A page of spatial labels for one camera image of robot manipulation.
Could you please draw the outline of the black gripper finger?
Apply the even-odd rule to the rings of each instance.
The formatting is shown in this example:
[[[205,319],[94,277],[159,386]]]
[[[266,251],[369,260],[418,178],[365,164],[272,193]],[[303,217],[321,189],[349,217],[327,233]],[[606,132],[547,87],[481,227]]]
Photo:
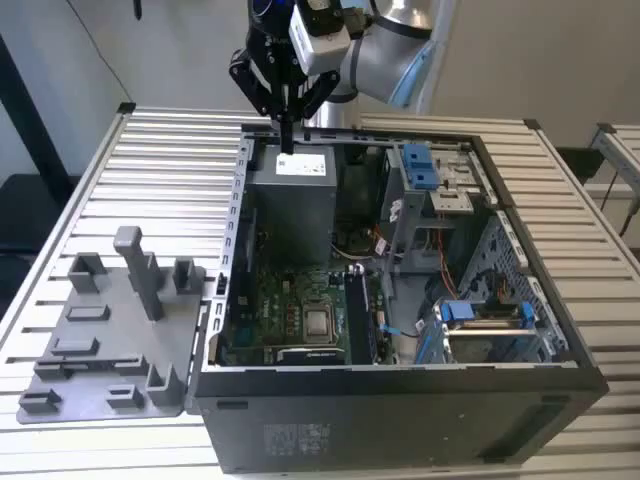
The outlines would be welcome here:
[[[294,126],[303,119],[310,119],[321,104],[328,99],[340,81],[340,74],[336,71],[328,71],[320,74],[310,88],[303,93],[300,89],[306,84],[308,78],[300,75],[288,85],[287,109],[286,109],[286,152],[292,153],[294,140]]]
[[[254,109],[279,125],[280,148],[288,152],[288,111],[276,56],[272,49],[258,55],[256,63],[247,49],[236,50],[229,63],[229,74]]]

